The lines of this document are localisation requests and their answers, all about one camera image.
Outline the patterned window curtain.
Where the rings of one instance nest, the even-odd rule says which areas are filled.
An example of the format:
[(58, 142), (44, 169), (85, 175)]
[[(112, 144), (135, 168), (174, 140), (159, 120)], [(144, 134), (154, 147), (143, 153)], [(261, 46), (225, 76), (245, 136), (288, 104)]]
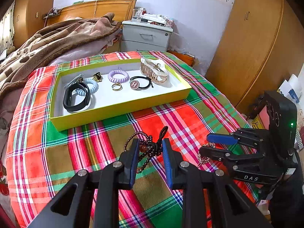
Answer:
[(4, 14), (3, 18), (1, 19), (1, 24), (0, 24), (0, 37), (1, 37), (0, 51), (1, 51), (1, 54), (4, 50), (13, 46), (14, 7), (15, 7), (15, 1), (13, 1), (11, 6), (8, 8), (6, 13)]

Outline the wooden headboard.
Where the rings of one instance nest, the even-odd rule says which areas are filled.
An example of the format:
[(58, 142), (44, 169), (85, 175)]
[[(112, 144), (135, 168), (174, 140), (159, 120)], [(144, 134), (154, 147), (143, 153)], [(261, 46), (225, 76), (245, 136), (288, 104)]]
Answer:
[(127, 21), (132, 17), (137, 0), (96, 0), (78, 3), (60, 9), (60, 13), (47, 19), (47, 26), (66, 20), (92, 19), (113, 12), (115, 21)]

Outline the grey bedside cabinet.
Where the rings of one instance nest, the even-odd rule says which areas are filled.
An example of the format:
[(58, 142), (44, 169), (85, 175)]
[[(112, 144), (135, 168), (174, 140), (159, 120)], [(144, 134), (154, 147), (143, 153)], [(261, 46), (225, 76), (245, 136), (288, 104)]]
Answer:
[(173, 29), (144, 22), (122, 22), (121, 51), (167, 51)]

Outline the small black gold clip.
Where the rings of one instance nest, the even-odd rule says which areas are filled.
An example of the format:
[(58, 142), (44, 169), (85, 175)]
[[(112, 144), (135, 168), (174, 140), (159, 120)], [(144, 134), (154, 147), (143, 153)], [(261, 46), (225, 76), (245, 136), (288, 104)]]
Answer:
[(92, 79), (96, 82), (101, 82), (103, 80), (103, 77), (100, 72), (97, 72), (93, 75)]

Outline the clear gold hair claw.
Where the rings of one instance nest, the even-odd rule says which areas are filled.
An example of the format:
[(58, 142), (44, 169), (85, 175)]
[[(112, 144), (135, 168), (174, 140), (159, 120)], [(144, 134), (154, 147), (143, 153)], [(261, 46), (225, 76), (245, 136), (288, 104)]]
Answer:
[(166, 63), (161, 59), (152, 60), (142, 57), (140, 71), (144, 76), (149, 77), (152, 82), (164, 84), (169, 77), (169, 72), (165, 66)]

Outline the brown patterned blanket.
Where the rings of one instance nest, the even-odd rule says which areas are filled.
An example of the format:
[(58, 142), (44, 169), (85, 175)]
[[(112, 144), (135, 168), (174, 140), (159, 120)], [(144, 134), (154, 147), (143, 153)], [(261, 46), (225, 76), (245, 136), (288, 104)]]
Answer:
[(121, 22), (109, 12), (93, 19), (58, 22), (36, 32), (19, 49), (1, 63), (1, 100), (25, 86), (28, 76), (37, 68), (76, 47), (103, 39), (117, 32)]

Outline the black wristband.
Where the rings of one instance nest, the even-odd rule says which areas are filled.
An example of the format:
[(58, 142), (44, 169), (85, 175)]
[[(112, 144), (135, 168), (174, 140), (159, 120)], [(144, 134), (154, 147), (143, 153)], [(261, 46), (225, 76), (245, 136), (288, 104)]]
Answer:
[(63, 107), (68, 112), (76, 112), (89, 105), (90, 99), (91, 92), (88, 85), (83, 82), (77, 82), (65, 90)]

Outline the green-edged white tray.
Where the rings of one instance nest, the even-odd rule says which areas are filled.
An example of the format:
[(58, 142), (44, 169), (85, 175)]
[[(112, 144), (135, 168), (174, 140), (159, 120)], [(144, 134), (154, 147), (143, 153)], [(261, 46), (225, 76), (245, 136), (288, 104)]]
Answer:
[[(130, 83), (123, 83), (113, 90), (107, 75), (112, 70), (124, 70), (130, 77), (141, 75), (140, 59), (101, 62), (60, 72), (51, 95), (50, 120), (57, 131), (62, 131), (114, 116), (151, 108), (187, 98), (191, 90), (188, 82), (166, 63), (169, 76), (164, 84), (153, 84), (144, 90), (133, 90)], [(97, 91), (91, 95), (88, 105), (79, 111), (68, 111), (63, 106), (65, 86), (82, 75), (90, 78), (100, 72), (103, 77)]]

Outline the tall wooden wardrobe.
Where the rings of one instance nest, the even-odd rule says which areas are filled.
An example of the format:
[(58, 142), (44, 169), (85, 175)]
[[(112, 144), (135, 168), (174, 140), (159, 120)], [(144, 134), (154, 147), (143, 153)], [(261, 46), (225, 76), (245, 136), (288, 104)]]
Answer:
[(42, 15), (53, 7), (54, 0), (15, 0), (13, 44), (19, 48), (44, 27)]

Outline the wooden door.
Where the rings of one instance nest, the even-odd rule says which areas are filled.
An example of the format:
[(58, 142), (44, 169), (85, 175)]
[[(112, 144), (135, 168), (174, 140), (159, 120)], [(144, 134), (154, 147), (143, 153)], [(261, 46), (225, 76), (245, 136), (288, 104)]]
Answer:
[(303, 26), (286, 0), (233, 3), (207, 79), (249, 115), (265, 91), (277, 90), (303, 65)]

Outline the orange box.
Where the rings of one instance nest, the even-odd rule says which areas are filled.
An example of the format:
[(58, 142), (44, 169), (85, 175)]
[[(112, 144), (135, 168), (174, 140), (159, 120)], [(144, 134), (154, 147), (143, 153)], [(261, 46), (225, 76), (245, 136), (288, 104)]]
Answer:
[(171, 51), (171, 50), (168, 50), (167, 52), (169, 52), (170, 54), (173, 54), (174, 56), (176, 56), (181, 61), (185, 62), (190, 67), (192, 67), (195, 62), (195, 58), (188, 54), (182, 54), (182, 53), (178, 53), (176, 51)]

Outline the red green plaid cloth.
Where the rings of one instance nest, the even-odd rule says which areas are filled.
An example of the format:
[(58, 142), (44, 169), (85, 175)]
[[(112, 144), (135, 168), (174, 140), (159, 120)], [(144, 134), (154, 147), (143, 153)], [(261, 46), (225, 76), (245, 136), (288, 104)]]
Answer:
[[(51, 95), (58, 74), (95, 63), (160, 58), (190, 85), (186, 100), (160, 105), (59, 132), (50, 120)], [(198, 164), (198, 150), (210, 132), (227, 134), (248, 123), (228, 99), (193, 68), (167, 52), (112, 53), (33, 71), (21, 93), (9, 131), (6, 171), (11, 206), (26, 227), (81, 169), (100, 170), (117, 160), (136, 131), (157, 137), (168, 126), (174, 150)]]

